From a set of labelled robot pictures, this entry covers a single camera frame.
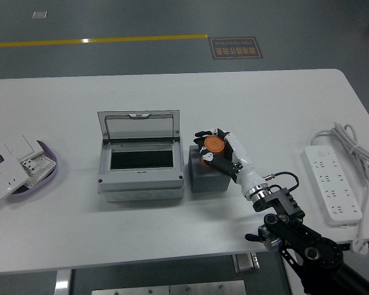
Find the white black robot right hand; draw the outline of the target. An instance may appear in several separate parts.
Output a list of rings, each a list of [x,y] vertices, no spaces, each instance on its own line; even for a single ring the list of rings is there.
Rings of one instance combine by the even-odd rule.
[[[207,140],[213,136],[223,140],[223,152],[215,152],[207,147]],[[247,200],[256,202],[271,193],[266,180],[256,172],[248,152],[236,135],[215,128],[197,132],[195,137],[194,142],[199,147],[202,162],[240,185]]]

